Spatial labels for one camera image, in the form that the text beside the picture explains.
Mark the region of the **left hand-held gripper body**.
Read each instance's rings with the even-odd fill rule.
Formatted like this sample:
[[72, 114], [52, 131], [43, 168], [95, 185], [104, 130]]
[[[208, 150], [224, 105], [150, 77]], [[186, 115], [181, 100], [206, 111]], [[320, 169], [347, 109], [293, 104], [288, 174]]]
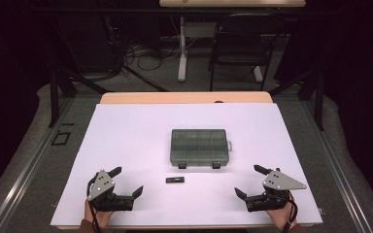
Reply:
[[98, 212], [131, 211], [133, 198], [114, 194], [114, 178], [100, 170], [88, 183], [87, 201]]

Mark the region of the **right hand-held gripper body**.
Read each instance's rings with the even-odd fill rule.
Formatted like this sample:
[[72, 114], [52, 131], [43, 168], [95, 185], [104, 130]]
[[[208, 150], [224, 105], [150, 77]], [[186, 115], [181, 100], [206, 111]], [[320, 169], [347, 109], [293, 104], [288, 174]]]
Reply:
[[257, 196], [247, 196], [245, 199], [249, 212], [282, 209], [289, 201], [292, 190], [306, 188], [304, 183], [282, 173], [279, 168], [265, 176], [262, 182], [264, 192]]

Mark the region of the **grey plastic compartment box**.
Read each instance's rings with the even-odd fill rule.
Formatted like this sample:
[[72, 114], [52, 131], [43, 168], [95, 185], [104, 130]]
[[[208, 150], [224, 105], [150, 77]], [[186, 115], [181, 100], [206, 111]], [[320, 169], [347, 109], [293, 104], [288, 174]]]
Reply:
[[220, 169], [229, 162], [229, 144], [224, 129], [173, 129], [170, 161], [179, 169], [210, 166]]

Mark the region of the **person's left hand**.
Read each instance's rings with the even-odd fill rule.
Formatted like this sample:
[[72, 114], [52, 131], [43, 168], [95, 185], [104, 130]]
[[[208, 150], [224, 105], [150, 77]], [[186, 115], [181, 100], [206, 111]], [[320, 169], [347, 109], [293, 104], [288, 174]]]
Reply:
[[110, 218], [112, 217], [114, 213], [113, 212], [96, 212], [93, 211], [92, 208], [89, 206], [89, 202], [85, 201], [85, 215], [84, 219], [91, 221], [92, 223], [94, 221], [97, 221], [98, 226], [101, 229], [105, 229], [110, 221]]

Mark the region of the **person's right hand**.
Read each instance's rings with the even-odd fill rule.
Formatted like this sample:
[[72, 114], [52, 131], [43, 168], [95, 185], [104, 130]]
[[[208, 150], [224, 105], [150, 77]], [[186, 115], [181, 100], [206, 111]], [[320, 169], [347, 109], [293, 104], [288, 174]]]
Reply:
[[271, 218], [275, 226], [281, 231], [289, 231], [297, 224], [295, 215], [295, 207], [293, 201], [289, 201], [282, 209], [268, 210], [267, 214]]

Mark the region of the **white board sheet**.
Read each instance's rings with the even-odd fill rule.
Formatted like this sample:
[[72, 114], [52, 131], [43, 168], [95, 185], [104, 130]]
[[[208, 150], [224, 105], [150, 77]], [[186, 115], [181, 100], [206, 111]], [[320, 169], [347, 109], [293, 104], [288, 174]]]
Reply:
[[[170, 162], [173, 129], [224, 129], [232, 145], [220, 169]], [[115, 192], [129, 195], [143, 186], [130, 212], [116, 213], [110, 223], [123, 229], [245, 228], [268, 225], [264, 212], [248, 212], [234, 188], [248, 195], [263, 191], [263, 175], [254, 170], [279, 168], [307, 181], [276, 104], [99, 104], [89, 123], [52, 225], [76, 227], [84, 213], [86, 187], [101, 169], [122, 169]], [[166, 178], [184, 177], [184, 183]]]

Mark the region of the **black metal stand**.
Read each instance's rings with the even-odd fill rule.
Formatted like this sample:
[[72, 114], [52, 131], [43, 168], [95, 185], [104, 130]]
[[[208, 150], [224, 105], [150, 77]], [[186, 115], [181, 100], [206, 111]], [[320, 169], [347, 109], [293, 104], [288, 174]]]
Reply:
[[323, 131], [322, 125], [322, 108], [323, 108], [323, 93], [324, 93], [324, 76], [321, 69], [313, 69], [304, 72], [303, 74], [281, 83], [278, 87], [269, 91], [271, 96], [275, 96], [282, 91], [290, 88], [296, 83], [302, 82], [302, 85], [297, 93], [298, 99], [301, 101], [309, 101], [313, 93], [315, 96], [314, 106], [314, 122]]
[[67, 98], [74, 98], [78, 90], [74, 87], [73, 81], [82, 83], [85, 86], [95, 90], [100, 94], [105, 94], [108, 90], [100, 85], [90, 81], [89, 79], [82, 76], [80, 73], [75, 72], [71, 69], [66, 68], [55, 68], [52, 71], [50, 78], [50, 94], [51, 94], [51, 122], [50, 127], [53, 127], [60, 117], [60, 108], [58, 100], [58, 90]]

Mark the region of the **light wooden table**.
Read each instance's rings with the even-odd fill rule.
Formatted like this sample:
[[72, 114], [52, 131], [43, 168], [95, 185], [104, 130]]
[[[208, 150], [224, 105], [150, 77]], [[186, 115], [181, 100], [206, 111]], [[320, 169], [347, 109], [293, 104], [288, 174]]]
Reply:
[[115, 92], [102, 96], [101, 104], [205, 104], [272, 103], [266, 91]]

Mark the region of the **black folding chair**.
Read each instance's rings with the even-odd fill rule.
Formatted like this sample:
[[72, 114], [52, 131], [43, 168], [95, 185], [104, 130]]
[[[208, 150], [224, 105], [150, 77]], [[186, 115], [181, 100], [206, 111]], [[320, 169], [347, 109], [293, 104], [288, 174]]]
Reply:
[[263, 67], [264, 89], [277, 38], [285, 21], [273, 14], [236, 13], [220, 19], [215, 27], [208, 70], [213, 90], [217, 65]]

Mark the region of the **white-legged wooden desk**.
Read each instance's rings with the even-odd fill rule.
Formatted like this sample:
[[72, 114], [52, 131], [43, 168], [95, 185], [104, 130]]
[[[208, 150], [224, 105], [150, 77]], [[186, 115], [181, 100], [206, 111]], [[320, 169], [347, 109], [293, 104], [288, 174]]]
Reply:
[[[208, 8], [214, 10], [221, 8], [226, 10], [232, 8], [272, 8], [273, 10], [303, 8], [306, 0], [159, 0], [159, 5], [163, 8], [175, 10], [190, 10], [192, 8], [204, 10]], [[180, 17], [180, 63], [178, 81], [184, 82], [187, 78], [187, 38], [211, 38], [216, 23], [211, 21], [190, 22], [185, 17]]]

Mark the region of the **aluminium floor rail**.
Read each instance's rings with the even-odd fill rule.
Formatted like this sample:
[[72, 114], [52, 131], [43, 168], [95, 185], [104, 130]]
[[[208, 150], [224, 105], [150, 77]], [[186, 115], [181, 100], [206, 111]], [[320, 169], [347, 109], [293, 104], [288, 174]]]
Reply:
[[31, 125], [0, 178], [0, 233], [14, 214], [44, 159], [60, 121], [66, 116], [73, 103], [74, 98], [62, 100], [59, 117], [53, 126], [50, 126], [50, 103], [41, 98]]
[[373, 230], [362, 210], [362, 207], [357, 201], [356, 195], [348, 182], [347, 176], [342, 170], [331, 144], [329, 143], [325, 133], [319, 129], [315, 122], [312, 104], [308, 101], [301, 101], [300, 104], [308, 116], [309, 121], [312, 123], [312, 127], [323, 147], [324, 159], [356, 227], [357, 233], [373, 233]]

